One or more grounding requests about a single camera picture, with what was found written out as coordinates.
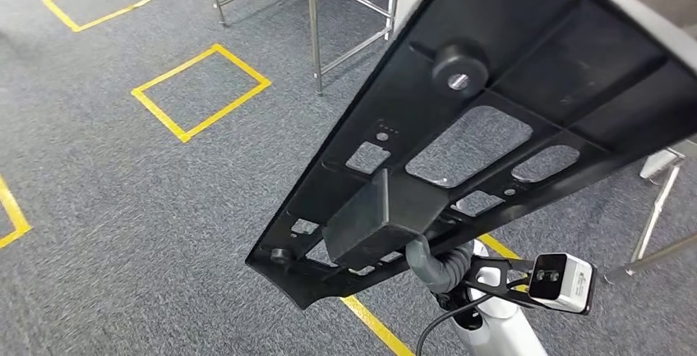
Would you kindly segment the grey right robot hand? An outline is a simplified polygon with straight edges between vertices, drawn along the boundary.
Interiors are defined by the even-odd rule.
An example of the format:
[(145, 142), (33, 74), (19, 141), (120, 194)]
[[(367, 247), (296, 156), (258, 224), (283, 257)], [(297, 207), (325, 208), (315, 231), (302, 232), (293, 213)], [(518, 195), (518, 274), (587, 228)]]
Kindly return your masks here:
[(410, 270), (433, 293), (442, 294), (444, 290), (444, 274), (442, 264), (432, 254), (428, 240), (419, 234), (405, 247), (405, 257)]

